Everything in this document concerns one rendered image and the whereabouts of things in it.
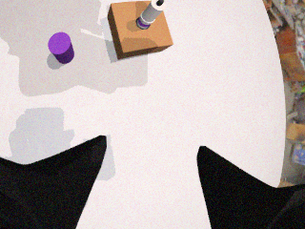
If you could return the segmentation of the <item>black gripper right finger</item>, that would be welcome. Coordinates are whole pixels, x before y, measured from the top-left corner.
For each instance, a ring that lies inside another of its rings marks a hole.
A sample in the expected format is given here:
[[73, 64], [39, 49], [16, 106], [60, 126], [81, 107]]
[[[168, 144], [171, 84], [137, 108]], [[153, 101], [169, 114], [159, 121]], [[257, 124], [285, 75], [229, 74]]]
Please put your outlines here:
[[270, 229], [291, 207], [304, 205], [305, 184], [272, 187], [199, 145], [197, 169], [211, 229]]

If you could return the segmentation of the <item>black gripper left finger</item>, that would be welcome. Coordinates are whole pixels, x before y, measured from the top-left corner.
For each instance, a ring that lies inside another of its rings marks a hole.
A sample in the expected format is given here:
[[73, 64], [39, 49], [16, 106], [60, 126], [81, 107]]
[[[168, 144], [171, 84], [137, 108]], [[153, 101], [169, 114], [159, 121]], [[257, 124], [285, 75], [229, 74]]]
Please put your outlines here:
[[99, 135], [31, 164], [0, 157], [0, 191], [22, 203], [38, 229], [76, 229], [106, 149]]

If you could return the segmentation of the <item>tan wooden block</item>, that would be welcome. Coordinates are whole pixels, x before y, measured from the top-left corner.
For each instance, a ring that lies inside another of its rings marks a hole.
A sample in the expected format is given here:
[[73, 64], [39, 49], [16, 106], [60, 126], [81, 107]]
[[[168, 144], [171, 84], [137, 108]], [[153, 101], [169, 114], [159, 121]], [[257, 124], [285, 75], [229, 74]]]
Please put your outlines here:
[[126, 58], [138, 54], [163, 52], [174, 45], [164, 12], [145, 29], [138, 27], [137, 20], [150, 1], [122, 1], [111, 4], [108, 10], [115, 56]]

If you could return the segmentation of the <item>purple cylinder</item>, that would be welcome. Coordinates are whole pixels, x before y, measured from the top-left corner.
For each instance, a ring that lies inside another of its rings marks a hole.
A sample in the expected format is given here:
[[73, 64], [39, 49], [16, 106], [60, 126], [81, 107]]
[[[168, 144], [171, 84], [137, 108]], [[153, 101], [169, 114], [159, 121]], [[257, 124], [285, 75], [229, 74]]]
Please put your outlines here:
[[63, 31], [59, 31], [50, 38], [49, 50], [61, 64], [69, 64], [75, 56], [69, 35]]

